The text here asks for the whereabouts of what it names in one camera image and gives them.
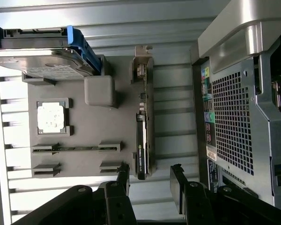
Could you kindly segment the grey parts rack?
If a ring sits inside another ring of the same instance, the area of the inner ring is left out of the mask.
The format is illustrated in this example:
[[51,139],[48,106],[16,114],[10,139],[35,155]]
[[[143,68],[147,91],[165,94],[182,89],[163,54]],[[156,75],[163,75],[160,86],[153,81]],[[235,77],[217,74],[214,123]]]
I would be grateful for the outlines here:
[[[104,58],[103,76],[28,86],[34,178],[114,175],[122,163],[136,174],[136,113],[140,86],[131,83],[134,56]],[[37,107],[59,102],[65,128],[40,134]]]

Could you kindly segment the silver CPU chip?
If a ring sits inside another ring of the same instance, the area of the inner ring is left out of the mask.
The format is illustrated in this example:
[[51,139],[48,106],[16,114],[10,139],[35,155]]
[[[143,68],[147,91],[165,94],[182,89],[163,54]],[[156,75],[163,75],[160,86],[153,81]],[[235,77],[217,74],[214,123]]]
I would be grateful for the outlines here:
[[65,128],[65,109],[59,102],[43,102],[37,107],[40,134],[58,134]]

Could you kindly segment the hard disk in blue bracket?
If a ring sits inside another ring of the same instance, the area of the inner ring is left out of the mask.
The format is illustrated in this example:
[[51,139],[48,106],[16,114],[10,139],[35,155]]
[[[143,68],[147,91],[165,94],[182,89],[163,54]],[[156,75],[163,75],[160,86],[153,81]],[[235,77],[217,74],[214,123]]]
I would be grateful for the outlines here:
[[73,26],[57,30],[0,27],[0,66],[53,81],[100,75],[103,67],[82,32]]

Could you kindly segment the open grey PC case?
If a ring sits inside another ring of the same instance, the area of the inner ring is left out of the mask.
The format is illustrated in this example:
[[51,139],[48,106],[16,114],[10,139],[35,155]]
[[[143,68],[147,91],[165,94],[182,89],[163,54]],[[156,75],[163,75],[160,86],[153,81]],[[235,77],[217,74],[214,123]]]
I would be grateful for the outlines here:
[[217,73],[191,49],[199,178],[281,209],[281,36]]

